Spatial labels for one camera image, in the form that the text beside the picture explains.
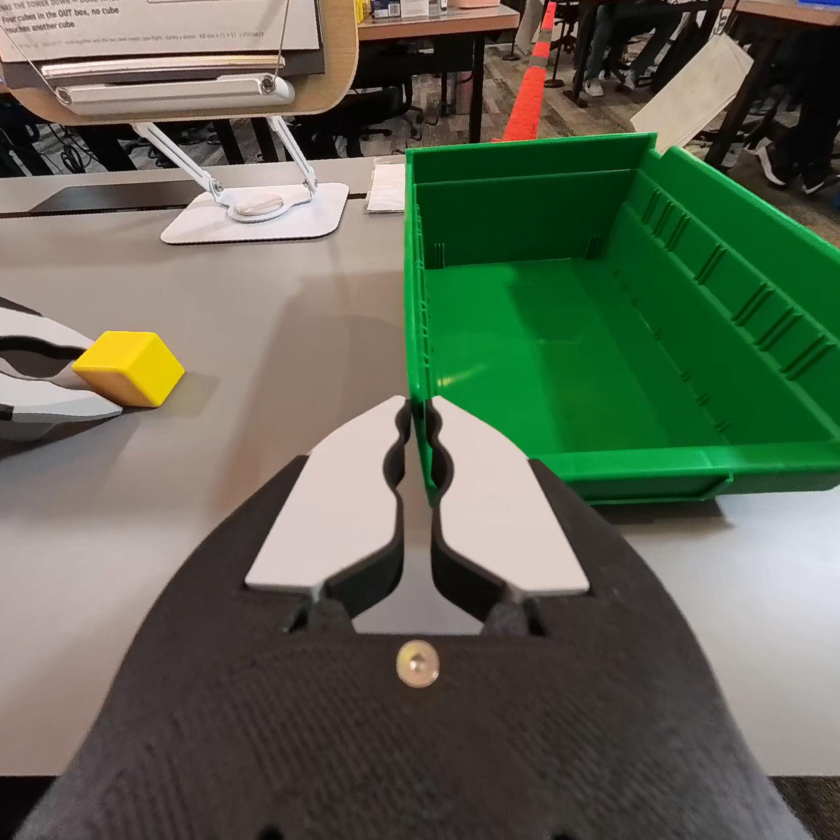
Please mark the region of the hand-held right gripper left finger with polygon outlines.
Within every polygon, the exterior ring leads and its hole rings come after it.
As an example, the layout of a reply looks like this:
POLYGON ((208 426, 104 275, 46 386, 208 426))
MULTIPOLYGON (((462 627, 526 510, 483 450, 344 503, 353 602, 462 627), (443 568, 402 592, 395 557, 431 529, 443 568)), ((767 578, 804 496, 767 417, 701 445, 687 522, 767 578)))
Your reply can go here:
POLYGON ((394 395, 331 432, 305 458, 245 577, 256 592, 339 602, 356 617, 403 574, 405 446, 412 409, 394 395))

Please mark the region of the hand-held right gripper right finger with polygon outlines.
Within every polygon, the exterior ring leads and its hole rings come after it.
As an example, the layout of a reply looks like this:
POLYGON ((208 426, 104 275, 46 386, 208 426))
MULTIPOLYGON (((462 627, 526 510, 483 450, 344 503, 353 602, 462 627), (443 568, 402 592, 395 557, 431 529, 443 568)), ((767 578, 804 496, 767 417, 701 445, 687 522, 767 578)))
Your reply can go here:
POLYGON ((479 621, 500 603, 578 596, 591 586, 528 456, 437 395, 432 450, 432 572, 438 592, 479 621))

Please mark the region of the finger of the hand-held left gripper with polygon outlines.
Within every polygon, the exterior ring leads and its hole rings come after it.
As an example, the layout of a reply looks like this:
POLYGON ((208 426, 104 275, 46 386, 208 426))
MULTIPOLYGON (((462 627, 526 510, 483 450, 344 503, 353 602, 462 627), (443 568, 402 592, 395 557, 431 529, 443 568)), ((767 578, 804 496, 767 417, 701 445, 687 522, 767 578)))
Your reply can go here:
POLYGON ((1 373, 20 380, 77 380, 71 366, 93 339, 1 298, 1 373))
POLYGON ((64 424, 107 419, 123 407, 88 388, 1 373, 1 418, 12 424, 64 424))

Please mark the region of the yellow cube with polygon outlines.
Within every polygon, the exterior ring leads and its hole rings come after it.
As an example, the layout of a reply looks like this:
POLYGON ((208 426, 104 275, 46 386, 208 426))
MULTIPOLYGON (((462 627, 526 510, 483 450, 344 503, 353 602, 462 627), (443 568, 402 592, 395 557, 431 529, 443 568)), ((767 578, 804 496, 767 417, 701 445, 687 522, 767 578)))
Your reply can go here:
POLYGON ((106 331, 72 362, 95 393, 120 406, 161 406, 185 374, 154 332, 106 331))

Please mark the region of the green plastic bin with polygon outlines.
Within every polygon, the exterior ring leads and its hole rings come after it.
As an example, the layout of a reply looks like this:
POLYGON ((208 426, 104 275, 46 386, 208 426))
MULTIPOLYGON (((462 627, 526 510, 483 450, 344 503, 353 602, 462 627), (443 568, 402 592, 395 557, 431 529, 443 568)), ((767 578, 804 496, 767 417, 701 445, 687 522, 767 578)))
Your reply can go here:
POLYGON ((830 490, 838 249, 652 134, 406 153, 406 375, 596 505, 830 490))

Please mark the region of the black desk mat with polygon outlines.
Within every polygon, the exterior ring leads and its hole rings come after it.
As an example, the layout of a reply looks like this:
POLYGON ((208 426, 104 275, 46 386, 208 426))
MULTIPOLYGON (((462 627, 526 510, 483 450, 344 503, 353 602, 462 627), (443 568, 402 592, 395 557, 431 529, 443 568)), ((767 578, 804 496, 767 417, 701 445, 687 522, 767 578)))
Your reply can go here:
POLYGON ((29 210, 32 215, 105 214, 183 209, 199 196, 192 182, 67 186, 29 210))

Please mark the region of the document stand with white base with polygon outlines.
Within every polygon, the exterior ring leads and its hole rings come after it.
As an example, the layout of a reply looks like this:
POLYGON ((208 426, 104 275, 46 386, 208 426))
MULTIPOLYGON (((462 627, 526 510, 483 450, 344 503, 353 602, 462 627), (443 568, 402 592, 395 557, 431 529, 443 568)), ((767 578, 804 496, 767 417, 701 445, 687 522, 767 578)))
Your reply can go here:
POLYGON ((161 234, 168 245, 315 239, 333 233, 350 189, 319 183, 287 118, 334 108, 359 57, 354 2, 317 2, 319 49, 2 60, 2 78, 48 122, 127 124, 189 175, 201 194, 161 234), (164 122, 265 118, 300 183, 224 187, 162 129, 164 122))

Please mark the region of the printed instruction sheet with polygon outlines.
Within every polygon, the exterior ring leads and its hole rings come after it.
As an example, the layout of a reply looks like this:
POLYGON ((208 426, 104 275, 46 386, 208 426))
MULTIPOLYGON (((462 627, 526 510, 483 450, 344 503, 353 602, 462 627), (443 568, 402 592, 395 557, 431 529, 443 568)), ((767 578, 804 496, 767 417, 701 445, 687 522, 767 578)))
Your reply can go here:
POLYGON ((2 60, 319 49, 317 2, 2 1, 2 60))

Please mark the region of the laminated paper sheet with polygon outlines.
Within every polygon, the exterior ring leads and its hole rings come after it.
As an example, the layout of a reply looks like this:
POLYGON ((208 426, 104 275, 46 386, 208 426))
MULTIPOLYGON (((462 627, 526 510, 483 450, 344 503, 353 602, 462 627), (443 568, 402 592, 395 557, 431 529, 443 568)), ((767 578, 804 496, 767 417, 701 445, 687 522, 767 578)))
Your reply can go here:
POLYGON ((404 214, 405 206, 405 157, 374 158, 365 211, 373 215, 404 214))

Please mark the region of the orange traffic cone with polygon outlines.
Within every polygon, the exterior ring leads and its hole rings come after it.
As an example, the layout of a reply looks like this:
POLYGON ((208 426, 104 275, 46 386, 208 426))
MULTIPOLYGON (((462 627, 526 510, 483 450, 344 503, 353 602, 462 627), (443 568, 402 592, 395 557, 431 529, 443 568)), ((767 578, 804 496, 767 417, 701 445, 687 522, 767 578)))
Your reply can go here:
POLYGON ((493 143, 537 139, 556 7, 556 2, 546 2, 544 5, 538 37, 532 48, 528 68, 521 81, 511 116, 502 137, 492 140, 493 143))

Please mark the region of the stack of white boards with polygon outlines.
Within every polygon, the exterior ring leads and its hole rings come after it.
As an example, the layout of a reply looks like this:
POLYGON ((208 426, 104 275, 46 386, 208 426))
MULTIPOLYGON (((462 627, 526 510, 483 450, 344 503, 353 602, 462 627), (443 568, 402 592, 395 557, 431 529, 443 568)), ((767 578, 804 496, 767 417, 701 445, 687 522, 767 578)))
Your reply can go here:
POLYGON ((684 148, 735 99, 753 58, 728 35, 712 36, 632 118, 636 133, 655 133, 656 151, 684 148))

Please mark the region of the wooden top office table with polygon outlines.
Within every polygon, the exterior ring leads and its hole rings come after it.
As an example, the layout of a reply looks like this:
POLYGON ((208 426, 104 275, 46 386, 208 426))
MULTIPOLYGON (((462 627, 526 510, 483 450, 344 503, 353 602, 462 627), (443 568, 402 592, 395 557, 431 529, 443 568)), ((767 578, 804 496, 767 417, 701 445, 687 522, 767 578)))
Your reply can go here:
POLYGON ((455 8, 444 15, 427 18, 366 20, 358 26, 360 57, 353 79, 354 88, 375 88, 393 81, 422 75, 469 72, 469 139, 481 141, 485 47, 488 38, 516 32, 520 13, 498 3, 492 7, 455 8), (431 56, 374 56, 397 42, 420 43, 430 40, 431 56))

